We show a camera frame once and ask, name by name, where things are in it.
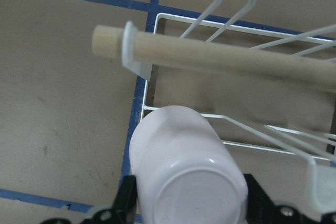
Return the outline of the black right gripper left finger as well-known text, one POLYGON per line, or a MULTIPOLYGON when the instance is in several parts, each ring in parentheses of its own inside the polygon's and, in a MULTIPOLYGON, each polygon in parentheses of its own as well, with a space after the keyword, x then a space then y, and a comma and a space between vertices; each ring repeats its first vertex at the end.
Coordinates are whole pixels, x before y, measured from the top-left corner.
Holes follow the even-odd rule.
POLYGON ((138 198, 136 184, 134 175, 125 176, 111 207, 97 210, 89 217, 85 217, 80 223, 135 223, 138 198))

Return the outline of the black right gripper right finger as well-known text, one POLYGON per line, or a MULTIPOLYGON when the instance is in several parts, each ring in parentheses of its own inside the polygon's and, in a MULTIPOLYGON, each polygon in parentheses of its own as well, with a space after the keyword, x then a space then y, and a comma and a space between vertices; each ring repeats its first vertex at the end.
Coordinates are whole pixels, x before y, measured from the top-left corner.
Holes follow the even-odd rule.
POLYGON ((252 174, 244 174, 248 187, 246 222, 270 223, 335 223, 335 212, 323 214, 315 221, 289 205, 276 205, 252 174))

